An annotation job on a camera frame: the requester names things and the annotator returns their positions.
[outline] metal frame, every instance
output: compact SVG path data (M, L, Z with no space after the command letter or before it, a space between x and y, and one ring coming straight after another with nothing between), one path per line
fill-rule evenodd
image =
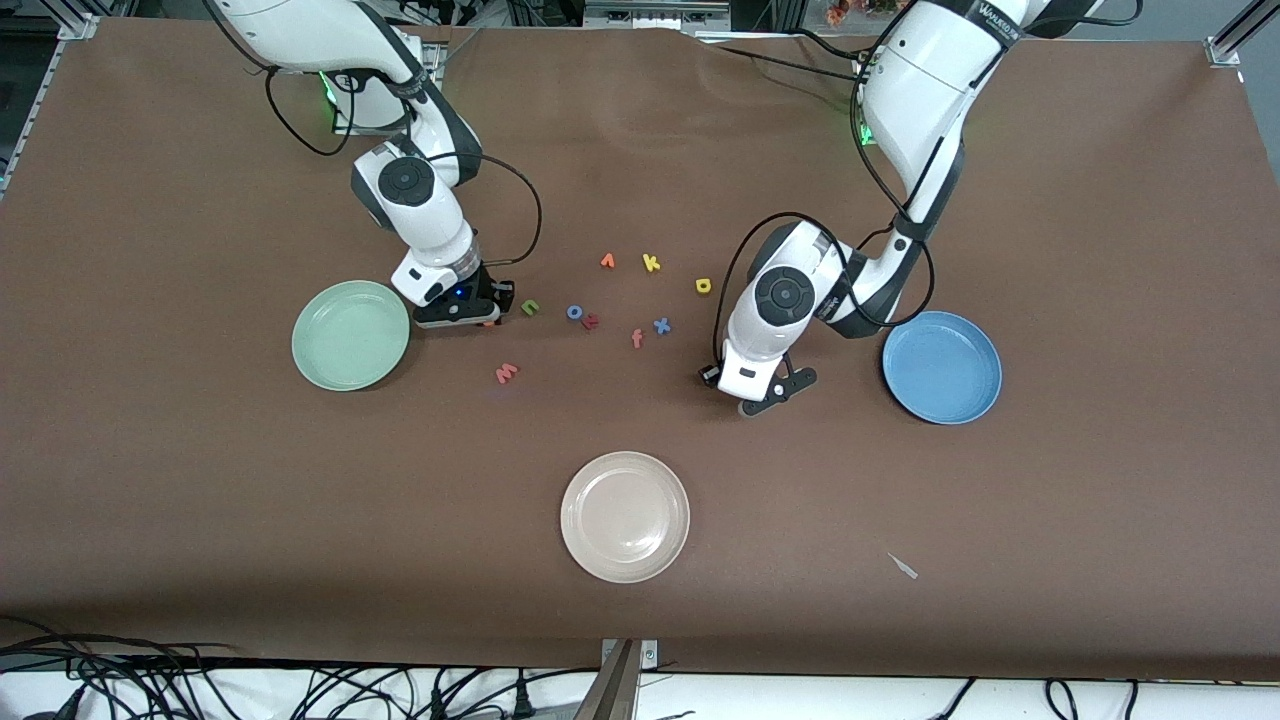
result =
M605 647L604 666L595 674L573 720L631 720L635 716L644 641L613 642L612 647ZM653 655L657 660L657 650Z
M92 19L91 24L93 28L97 27L97 19ZM13 156L9 158L9 164L5 165L4 173L0 174L0 200L4 200L4 192L9 188L9 177L13 176L14 168L18 167L18 159L22 156L23 147L27 146L27 137L31 136L31 128L36 124L36 114L40 113L41 105L45 104L45 95L49 92L49 86L54 82L54 70L58 69L58 63L63 59L63 51L67 50L67 40L59 40L58 47L54 49L54 56L49 59L49 68L45 70L45 77L40 81L40 90L36 92L36 100L31 104L31 110L27 113L27 119L22 123L22 135L18 136L18 142L13 146Z
M1215 68L1230 68L1240 64L1236 53L1272 18L1280 14L1280 0L1252 0L1231 22L1217 31L1217 35L1204 41L1204 53Z

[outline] blue plate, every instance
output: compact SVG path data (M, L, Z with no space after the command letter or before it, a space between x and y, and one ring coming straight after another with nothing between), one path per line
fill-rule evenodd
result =
M913 414L941 425L982 418L1000 396L1000 355L978 325L931 310L884 341L884 380Z

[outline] small white scrap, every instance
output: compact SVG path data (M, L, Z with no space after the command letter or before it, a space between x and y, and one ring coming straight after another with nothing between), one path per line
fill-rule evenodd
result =
M899 569L899 570L901 570L901 571L904 571L904 573L906 573L906 577L908 577L908 578L911 578L911 579L914 580L914 579L916 579L916 578L919 578L919 577L920 577L920 574L919 574L919 573L916 573L915 570L911 570L911 566L910 566L910 565L908 565L906 562L902 562L901 560L899 560L899 559L897 559L897 556L895 556L895 555L893 555L892 552L886 552L884 555L888 555L888 556L890 556L890 559L891 559L891 560L892 560L893 562L896 562L896 564L897 564L897 569Z

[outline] green plate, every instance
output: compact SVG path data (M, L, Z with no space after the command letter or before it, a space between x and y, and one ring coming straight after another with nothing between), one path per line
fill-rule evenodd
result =
M387 286L338 283L315 296L293 325L293 361L305 378L335 391L387 377L408 345L408 311Z

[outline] white floor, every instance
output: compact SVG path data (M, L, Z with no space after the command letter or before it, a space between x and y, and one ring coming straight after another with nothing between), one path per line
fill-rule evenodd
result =
M366 682L381 674L370 670ZM451 679L463 675L452 670ZM228 702L243 720L284 720L306 692L306 670L218 670L211 673ZM515 680L515 670L493 670L467 685L449 710L461 712L476 700ZM412 671L413 693L430 694L434 670ZM590 673L549 678L529 685L535 707L553 707L581 701L594 678ZM398 675L380 689L407 707L410 680ZM209 720L230 720L216 698L198 680L197 700ZM667 675L641 678L636 720L662 720L692 711L691 720L748 719L858 719L929 720L943 712L963 680L908 678L801 678L753 675ZM0 720L19 720L36 712L55 711L78 683L61 673L15 673L0 676ZM1121 682L1071 682L1080 720L1120 720L1129 685ZM306 716L325 717L351 697L349 691L334 692ZM511 710L513 693L498 698ZM142 712L146 703L136 689L120 692ZM1066 711L1065 701L1060 705ZM384 720L381 702L355 705L342 712L347 720ZM955 720L1007 719L1055 720L1038 680L979 680L952 716ZM1134 706L1133 720L1277 720L1280 688L1229 687L1212 684L1143 683ZM106 702L86 696L78 720L109 720Z

